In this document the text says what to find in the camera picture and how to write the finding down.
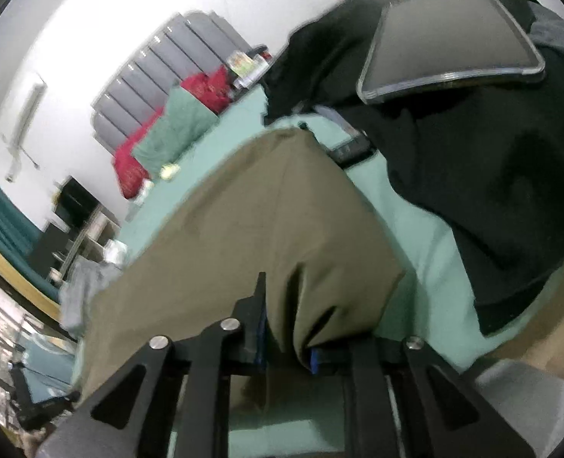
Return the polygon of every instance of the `light green bedsheet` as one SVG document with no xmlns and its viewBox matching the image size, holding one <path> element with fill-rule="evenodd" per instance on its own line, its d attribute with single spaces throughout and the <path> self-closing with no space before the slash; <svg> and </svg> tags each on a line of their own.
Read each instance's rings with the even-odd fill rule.
<svg viewBox="0 0 564 458">
<path fill-rule="evenodd" d="M 266 101 L 260 87 L 251 91 L 180 158 L 180 172 L 174 179 L 155 184 L 132 220 L 121 227 L 118 239 L 127 244 L 131 261 L 149 245 L 193 187 L 238 146 L 263 132 L 261 114 Z M 296 126 L 299 120 L 307 122 L 324 145 L 334 146 L 349 138 L 338 125 L 319 115 L 280 119 L 268 129 Z M 513 338 L 553 293 L 559 272 L 518 319 L 495 335 L 484 337 L 450 227 L 393 191 L 381 154 L 354 166 L 347 174 L 381 217 L 407 271 L 375 330 L 377 335 L 398 340 L 419 335 L 457 369 L 464 370 L 479 356 Z M 284 407 L 271 408 L 263 415 L 232 415 L 229 456 L 342 450 L 342 415 L 338 382 L 319 379 Z"/>
</svg>

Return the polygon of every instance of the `tablet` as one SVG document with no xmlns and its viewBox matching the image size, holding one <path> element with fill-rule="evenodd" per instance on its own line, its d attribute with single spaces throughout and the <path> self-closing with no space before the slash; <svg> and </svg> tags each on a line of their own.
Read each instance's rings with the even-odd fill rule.
<svg viewBox="0 0 564 458">
<path fill-rule="evenodd" d="M 544 73 L 543 57 L 499 0 L 403 0 L 383 10 L 356 92 L 380 103 Z"/>
</svg>

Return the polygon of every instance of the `gray headboard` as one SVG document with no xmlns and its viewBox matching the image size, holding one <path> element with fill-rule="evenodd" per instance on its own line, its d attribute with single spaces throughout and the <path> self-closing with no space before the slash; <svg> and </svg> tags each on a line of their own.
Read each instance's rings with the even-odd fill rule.
<svg viewBox="0 0 564 458">
<path fill-rule="evenodd" d="M 177 15 L 159 29 L 93 103 L 95 138 L 111 153 L 165 105 L 178 81 L 218 69 L 250 46 L 214 12 Z"/>
</svg>

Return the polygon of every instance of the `black jacket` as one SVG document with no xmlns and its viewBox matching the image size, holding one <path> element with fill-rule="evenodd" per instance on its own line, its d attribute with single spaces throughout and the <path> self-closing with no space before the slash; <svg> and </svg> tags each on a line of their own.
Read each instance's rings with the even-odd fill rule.
<svg viewBox="0 0 564 458">
<path fill-rule="evenodd" d="M 503 3 L 529 30 L 525 0 Z M 546 78 L 538 84 L 366 106 L 356 80 L 382 6 L 347 0 L 293 34 L 265 78 L 267 119 L 319 103 L 365 131 L 388 161 L 394 190 L 452 227 L 488 334 L 516 318 L 564 262 L 564 56 L 540 49 Z"/>
</svg>

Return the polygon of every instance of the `teal curtain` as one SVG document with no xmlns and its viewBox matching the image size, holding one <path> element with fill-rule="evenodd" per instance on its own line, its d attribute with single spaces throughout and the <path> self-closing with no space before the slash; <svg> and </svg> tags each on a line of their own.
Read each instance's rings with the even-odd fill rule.
<svg viewBox="0 0 564 458">
<path fill-rule="evenodd" d="M 0 189 L 0 254 L 37 289 L 58 302 L 57 288 L 38 275 L 27 263 L 27 256 L 41 233 L 42 231 L 31 223 Z"/>
</svg>

